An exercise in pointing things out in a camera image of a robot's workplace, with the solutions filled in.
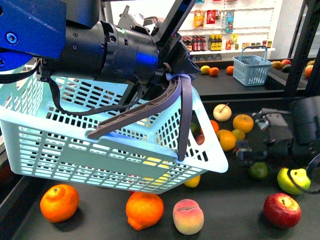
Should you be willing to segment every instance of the apple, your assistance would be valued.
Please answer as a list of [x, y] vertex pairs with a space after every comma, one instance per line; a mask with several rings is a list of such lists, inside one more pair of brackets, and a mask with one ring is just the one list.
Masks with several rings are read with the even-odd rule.
[[281, 67], [282, 68], [287, 64], [291, 64], [291, 61], [289, 59], [284, 59], [284, 60], [281, 61]]
[[219, 104], [213, 109], [213, 116], [217, 121], [225, 122], [231, 117], [232, 111], [228, 104]]
[[289, 229], [301, 219], [299, 204], [284, 193], [269, 195], [263, 205], [263, 215], [275, 227]]
[[202, 145], [205, 142], [205, 135], [200, 134], [199, 136], [196, 137], [195, 142], [198, 145]]
[[204, 213], [192, 199], [183, 199], [173, 207], [173, 222], [176, 229], [185, 235], [199, 232], [204, 225]]
[[[303, 168], [300, 169], [293, 169], [290, 172], [291, 177], [293, 178], [294, 182], [298, 184], [305, 190], [308, 190], [311, 184], [310, 178], [307, 176], [307, 171]], [[294, 183], [288, 177], [288, 168], [284, 167], [280, 169], [277, 177], [276, 177], [280, 188], [287, 192], [288, 194], [292, 195], [300, 195], [302, 191], [298, 189]]]

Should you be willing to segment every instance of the red apple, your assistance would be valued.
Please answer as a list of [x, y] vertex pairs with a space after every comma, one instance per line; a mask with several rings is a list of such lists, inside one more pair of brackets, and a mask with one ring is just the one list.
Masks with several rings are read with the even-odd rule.
[[265, 199], [263, 214], [273, 226], [289, 229], [300, 221], [301, 209], [292, 197], [284, 193], [275, 193]]
[[205, 135], [201, 134], [199, 136], [196, 137], [195, 142], [198, 145], [202, 145], [205, 142]]
[[291, 64], [291, 61], [289, 59], [284, 59], [284, 60], [281, 61], [281, 67], [282, 68], [287, 64]]

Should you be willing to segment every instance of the dark counter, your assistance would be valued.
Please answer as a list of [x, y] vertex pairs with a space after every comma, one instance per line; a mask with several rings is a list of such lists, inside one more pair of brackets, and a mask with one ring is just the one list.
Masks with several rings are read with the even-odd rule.
[[[221, 123], [232, 129], [232, 121]], [[266, 134], [254, 126], [247, 134], [255, 150], [264, 149]], [[60, 182], [48, 180], [16, 231], [14, 240], [319, 240], [320, 199], [318, 195], [293, 196], [302, 210], [297, 226], [280, 230], [271, 226], [262, 214], [266, 197], [282, 192], [277, 183], [277, 168], [268, 166], [264, 180], [253, 180], [247, 167], [227, 152], [229, 169], [226, 173], [206, 172], [196, 188], [184, 184], [160, 195], [164, 214], [154, 226], [135, 231], [126, 217], [127, 191], [72, 183], [79, 192], [80, 203], [75, 215], [62, 223], [49, 223], [41, 214], [40, 200], [44, 192]], [[320, 181], [312, 182], [320, 188]], [[186, 236], [174, 226], [172, 211], [182, 199], [198, 202], [204, 213], [200, 232]]]

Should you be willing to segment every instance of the basket handle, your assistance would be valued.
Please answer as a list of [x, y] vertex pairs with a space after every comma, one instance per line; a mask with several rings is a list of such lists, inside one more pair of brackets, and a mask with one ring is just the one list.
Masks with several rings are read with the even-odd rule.
[[246, 47], [244, 47], [242, 49], [241, 53], [240, 53], [239, 61], [241, 62], [242, 53], [244, 52], [245, 49], [260, 49], [260, 48], [264, 49], [264, 53], [262, 55], [262, 59], [263, 59], [263, 61], [265, 61], [267, 59], [267, 53], [268, 53], [268, 48], [265, 45], [261, 45], [261, 46], [246, 46]]

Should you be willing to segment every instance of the small blue basket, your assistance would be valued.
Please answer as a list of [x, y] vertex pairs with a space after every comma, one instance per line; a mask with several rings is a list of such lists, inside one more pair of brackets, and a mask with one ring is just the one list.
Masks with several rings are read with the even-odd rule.
[[[63, 108], [82, 112], [118, 104], [127, 85], [56, 78]], [[90, 139], [88, 132], [119, 112], [91, 116], [63, 114], [49, 85], [36, 75], [0, 84], [0, 127], [10, 167], [16, 174], [161, 194], [206, 171], [228, 169], [206, 110], [195, 89], [192, 109], [204, 129], [198, 145], [189, 131], [186, 158], [178, 161], [181, 99], [166, 110]]]
[[[247, 55], [243, 56], [245, 49], [249, 48], [265, 48], [263, 56]], [[266, 46], [246, 46], [240, 56], [234, 56], [233, 59], [233, 77], [244, 86], [260, 86], [264, 85], [272, 66], [272, 62], [267, 58], [268, 49]]]

